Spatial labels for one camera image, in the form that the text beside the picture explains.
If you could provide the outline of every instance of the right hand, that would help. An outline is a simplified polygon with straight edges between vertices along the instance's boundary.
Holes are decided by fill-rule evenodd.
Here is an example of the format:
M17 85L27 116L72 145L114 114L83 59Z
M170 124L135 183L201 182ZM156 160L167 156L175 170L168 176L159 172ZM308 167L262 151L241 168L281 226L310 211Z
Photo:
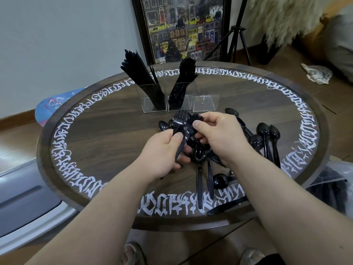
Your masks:
M194 121L195 135L203 144L208 143L222 163L229 167L234 158L252 149L234 115L220 112L201 114L204 121Z

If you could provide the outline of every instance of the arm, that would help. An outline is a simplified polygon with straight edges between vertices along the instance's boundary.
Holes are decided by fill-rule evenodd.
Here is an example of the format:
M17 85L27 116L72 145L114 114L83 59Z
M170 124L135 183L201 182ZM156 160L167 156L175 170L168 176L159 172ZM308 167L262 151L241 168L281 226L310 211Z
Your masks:
M137 160L116 175L26 264L118 264L148 184L171 169L180 168L175 163L175 154L183 136L177 133L172 137L172 134L173 130L166 130L150 138ZM189 157L179 157L182 162L190 162Z
M203 116L209 124L195 123L200 132L197 136L204 134L201 142L209 142L236 174L286 264L353 264L350 219L316 199L254 151L234 116Z

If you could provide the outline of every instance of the foot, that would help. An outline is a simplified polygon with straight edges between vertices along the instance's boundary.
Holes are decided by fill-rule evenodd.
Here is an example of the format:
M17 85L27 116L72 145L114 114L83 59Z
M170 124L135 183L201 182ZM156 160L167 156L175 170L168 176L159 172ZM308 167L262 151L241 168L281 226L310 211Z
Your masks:
M260 251L254 248L249 248L249 249L246 249L241 255L241 260L239 262L239 265L255 265L264 257L265 255L262 254Z
M124 245L121 255L121 265L145 265L145 259L138 243L131 242Z

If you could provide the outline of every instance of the tripod stand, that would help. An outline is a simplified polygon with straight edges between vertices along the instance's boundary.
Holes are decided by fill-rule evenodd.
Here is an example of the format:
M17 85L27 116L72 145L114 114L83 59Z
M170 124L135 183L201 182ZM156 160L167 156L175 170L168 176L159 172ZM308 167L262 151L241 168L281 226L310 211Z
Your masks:
M236 25L232 26L230 31L222 38L222 40L218 43L218 45L205 57L204 60L207 60L209 57L211 57L213 55L213 53L221 46L221 44L228 39L229 35L233 34L233 38L231 41L231 46L229 48L228 54L227 54L227 59L224 60L224 58L222 58L221 61L226 61L226 62L230 62L231 57L232 57L232 52L234 50L234 54L233 54L233 63L235 63L235 59L236 59L236 46L238 44L238 35L240 35L240 39L241 39L241 43L243 44L244 50L245 50L245 54L246 54L246 60L249 66L251 66L251 61L250 61L250 56L249 56L249 52L247 50L247 46L246 46L246 42L245 42L245 37L244 37L244 33L243 31L246 30L244 27L241 27L241 20L244 16L244 11L245 11L245 7L246 7L246 3L247 0L243 0L241 2L241 7L240 7L240 11L239 11L239 15L238 15L238 19L236 21Z

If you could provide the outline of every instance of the forearm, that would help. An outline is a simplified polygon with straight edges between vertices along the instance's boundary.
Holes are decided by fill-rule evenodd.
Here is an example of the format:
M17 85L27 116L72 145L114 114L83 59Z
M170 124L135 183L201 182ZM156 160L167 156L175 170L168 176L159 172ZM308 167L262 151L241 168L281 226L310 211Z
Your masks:
M286 264L352 263L348 218L255 151L237 156L231 169Z
M142 174L132 164L115 176L28 265L117 264L148 185Z

